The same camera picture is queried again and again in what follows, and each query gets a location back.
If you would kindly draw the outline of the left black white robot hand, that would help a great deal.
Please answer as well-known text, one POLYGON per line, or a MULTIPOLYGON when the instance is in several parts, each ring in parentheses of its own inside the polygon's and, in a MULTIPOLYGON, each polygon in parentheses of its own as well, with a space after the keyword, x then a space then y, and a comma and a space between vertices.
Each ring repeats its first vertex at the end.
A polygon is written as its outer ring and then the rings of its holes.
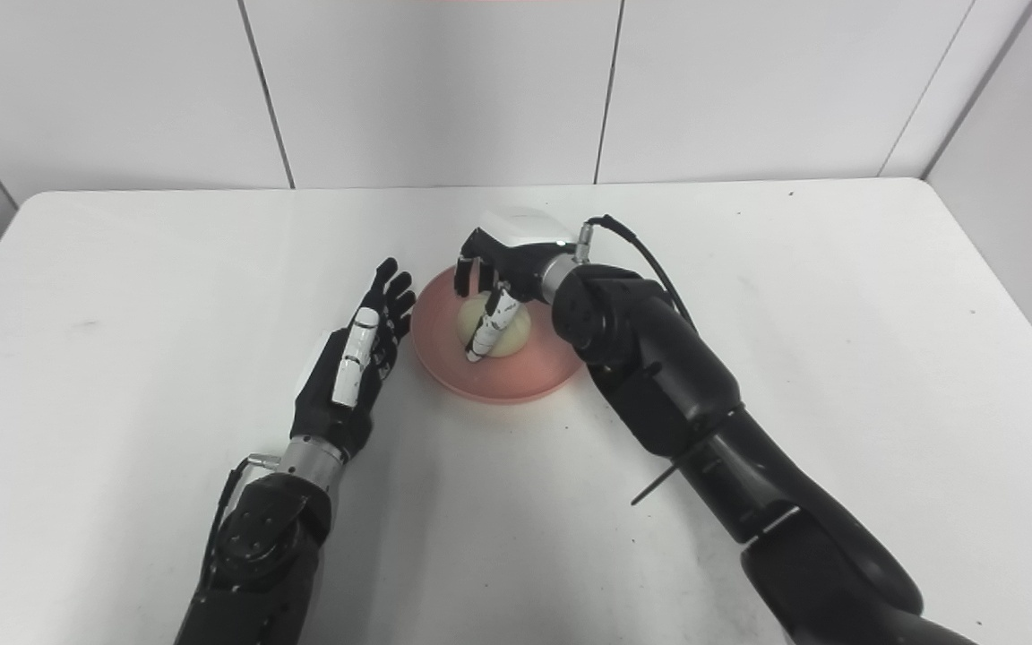
POLYGON ((328 336, 295 400, 291 438, 319 438, 355 458, 373 432, 373 407, 396 367, 417 302, 412 275, 396 258, 377 266, 347 326, 328 336))

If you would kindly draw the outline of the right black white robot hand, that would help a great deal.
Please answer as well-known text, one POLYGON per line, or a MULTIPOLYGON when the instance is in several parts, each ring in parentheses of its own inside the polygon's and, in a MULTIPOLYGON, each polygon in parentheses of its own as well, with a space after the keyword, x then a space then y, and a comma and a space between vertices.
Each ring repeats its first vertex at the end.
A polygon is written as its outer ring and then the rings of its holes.
POLYGON ((576 254, 576 236, 560 221, 539 209, 490 209, 461 246, 453 290, 467 298, 472 287, 488 294, 466 343, 467 362, 478 363, 533 299, 544 299, 542 281, 558 258, 576 254))

